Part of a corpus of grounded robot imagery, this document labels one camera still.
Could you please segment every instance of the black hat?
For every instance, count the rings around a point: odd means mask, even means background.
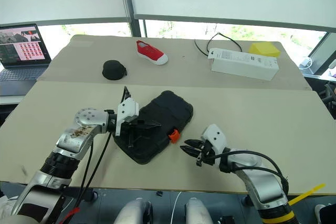
[[[119,80],[127,75],[126,68],[117,60],[108,60],[103,65],[103,76],[109,80]]]

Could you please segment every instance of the laptop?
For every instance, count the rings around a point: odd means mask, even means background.
[[[51,58],[36,24],[0,26],[0,96],[25,95]]]

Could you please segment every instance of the laptop screen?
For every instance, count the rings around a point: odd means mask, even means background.
[[[35,24],[0,27],[0,61],[4,67],[47,64],[51,59]]]

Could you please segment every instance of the yellow sponge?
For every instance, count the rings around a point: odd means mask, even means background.
[[[252,43],[248,50],[250,54],[278,57],[280,51],[271,42]]]

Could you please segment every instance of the yellow object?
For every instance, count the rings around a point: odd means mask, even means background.
[[[271,42],[252,43],[248,50],[250,54],[278,57],[280,51]]]
[[[292,205],[294,205],[295,203],[299,202],[300,200],[302,200],[302,199],[308,197],[309,195],[311,195],[311,194],[314,193],[315,191],[320,190],[320,189],[323,188],[324,186],[326,186],[326,185],[325,185],[325,184],[318,185],[318,186],[314,187],[313,189],[311,189],[310,191],[308,191],[308,192],[306,192],[306,193],[304,193],[304,194],[301,194],[301,195],[299,195],[298,197],[296,197],[296,198],[290,200],[290,201],[288,202],[288,204],[289,204],[290,206],[292,206]]]
[[[294,217],[293,211],[291,211],[289,214],[286,214],[284,216],[273,218],[273,219],[262,219],[263,223],[265,224],[276,224],[276,223],[283,223],[287,220],[290,220]]]

